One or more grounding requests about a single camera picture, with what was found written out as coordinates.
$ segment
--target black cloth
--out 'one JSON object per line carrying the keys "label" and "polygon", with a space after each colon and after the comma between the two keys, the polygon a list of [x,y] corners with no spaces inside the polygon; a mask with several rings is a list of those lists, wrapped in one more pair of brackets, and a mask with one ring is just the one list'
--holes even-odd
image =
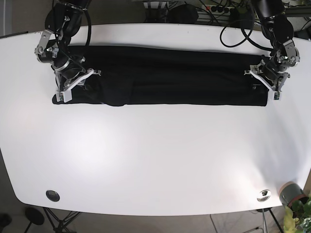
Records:
{"label": "black cloth", "polygon": [[[72,54],[83,49],[70,46]],[[99,69],[102,75],[92,75],[85,87],[73,88],[73,99],[65,104],[267,104],[268,89],[244,75],[261,61],[257,55],[90,46],[84,56],[84,66]],[[56,96],[53,103],[64,104]]]}

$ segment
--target green leaves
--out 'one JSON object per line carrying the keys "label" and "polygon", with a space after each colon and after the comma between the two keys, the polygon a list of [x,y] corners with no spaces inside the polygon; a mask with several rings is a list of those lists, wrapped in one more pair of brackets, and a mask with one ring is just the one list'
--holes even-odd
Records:
{"label": "green leaves", "polygon": [[311,215],[311,201],[308,201],[304,206],[303,210],[307,215]]}
{"label": "green leaves", "polygon": [[303,229],[311,228],[311,217],[307,217],[300,224]]}
{"label": "green leaves", "polygon": [[285,233],[309,233],[311,232],[311,198],[306,204],[296,200],[292,204],[292,210],[285,206],[284,216]]}
{"label": "green leaves", "polygon": [[304,210],[304,205],[300,200],[295,200],[292,204],[292,209],[295,212],[303,211]]}
{"label": "green leaves", "polygon": [[285,216],[284,216],[284,231],[286,233],[295,233],[296,232],[296,223],[293,219],[293,212],[292,210],[285,206]]}

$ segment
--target metal bracket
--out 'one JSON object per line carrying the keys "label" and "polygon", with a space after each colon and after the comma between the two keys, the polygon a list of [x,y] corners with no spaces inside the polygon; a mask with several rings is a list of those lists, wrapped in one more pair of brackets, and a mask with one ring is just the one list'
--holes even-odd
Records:
{"label": "metal bracket", "polygon": [[277,79],[277,81],[274,83],[274,85],[270,85],[269,82],[263,78],[262,76],[260,76],[260,74],[262,74],[262,71],[260,70],[260,66],[264,65],[264,62],[261,61],[258,65],[254,66],[251,65],[250,66],[250,70],[245,70],[244,71],[244,75],[246,74],[250,74],[252,75],[254,78],[258,79],[259,81],[262,82],[262,84],[264,84],[269,90],[273,91],[274,94],[274,100],[279,100],[280,98],[280,92],[281,92],[281,88],[282,86],[285,84],[285,81],[287,80],[287,78],[290,77],[289,73],[284,72],[282,75],[282,77],[279,77]]}
{"label": "metal bracket", "polygon": [[43,53],[43,51],[46,49],[46,47],[48,45],[49,39],[50,39],[52,34],[53,34],[53,32],[50,30],[44,30],[42,32],[39,44],[38,44],[37,48],[35,49],[35,55],[38,56],[38,54]]}
{"label": "metal bracket", "polygon": [[[79,85],[80,82],[82,82],[83,80],[85,80],[88,77],[90,77],[92,74],[101,75],[101,71],[100,70],[88,69],[86,74],[81,75],[79,78],[74,80],[72,83],[69,83],[67,86],[65,86],[63,91],[61,91],[60,86],[59,86],[58,90],[56,91],[56,100],[57,100],[57,102],[63,101],[64,103],[66,103],[66,102],[72,100],[71,90],[75,86]],[[57,84],[60,83],[60,76],[57,75],[57,74],[56,74],[56,81],[57,81]]]}
{"label": "metal bracket", "polygon": [[286,65],[293,67],[298,62],[300,62],[298,49],[295,47],[295,44],[292,40],[286,41],[283,46],[287,55],[287,59],[284,60]]}

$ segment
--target white table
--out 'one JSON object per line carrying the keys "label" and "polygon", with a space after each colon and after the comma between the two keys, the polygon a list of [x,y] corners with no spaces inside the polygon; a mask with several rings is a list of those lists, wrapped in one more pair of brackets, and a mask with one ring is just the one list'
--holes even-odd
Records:
{"label": "white table", "polygon": [[[84,44],[81,28],[72,44]],[[265,54],[228,49],[220,27],[99,25],[93,45]],[[259,32],[252,38],[269,46]],[[0,148],[17,198],[57,209],[116,215],[201,215],[280,205],[284,183],[304,186],[311,167],[311,43],[280,101],[266,107],[53,105],[48,64],[34,55],[40,33],[0,40]],[[243,39],[227,29],[224,41]],[[60,201],[45,192],[59,193]],[[258,202],[260,191],[272,196]]]}

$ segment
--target floor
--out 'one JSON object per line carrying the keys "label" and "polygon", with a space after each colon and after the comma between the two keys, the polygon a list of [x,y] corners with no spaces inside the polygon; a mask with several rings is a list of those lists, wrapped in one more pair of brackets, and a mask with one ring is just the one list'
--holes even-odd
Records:
{"label": "floor", "polygon": [[[24,210],[28,206],[21,203],[14,194],[4,161],[0,153],[0,213],[9,214],[13,221],[4,228],[3,233],[24,232],[28,220]],[[41,207],[35,207],[43,213]],[[59,218],[64,218],[68,211],[53,210]],[[273,208],[282,225],[283,207]],[[212,216],[218,233],[243,233],[255,227],[262,227],[262,215],[256,211],[246,211]],[[269,213],[266,213],[269,233],[279,230]],[[200,216],[117,216],[82,213],[69,229],[78,233],[217,233],[209,215]],[[52,233],[52,227],[45,218],[42,226],[32,225],[28,233]]]}
{"label": "floor", "polygon": [[[12,33],[44,29],[44,20],[51,9],[51,0],[13,0],[12,2]],[[140,23],[145,20],[145,12],[140,2],[131,0],[93,0],[89,8],[92,24]],[[0,154],[0,213],[8,213],[12,223],[3,233],[23,232],[28,220],[24,209],[28,205],[21,203],[14,195],[5,165]],[[282,224],[283,207],[273,208],[277,219]],[[67,211],[55,210],[61,218]],[[254,227],[262,227],[262,215],[256,211],[218,214],[212,216],[217,229],[216,233],[243,233]],[[272,217],[266,213],[270,233],[278,233]],[[214,233],[215,229],[210,217],[202,216],[113,216],[82,213],[69,228],[79,233]],[[49,222],[44,225],[33,225],[29,233],[51,233]]]}

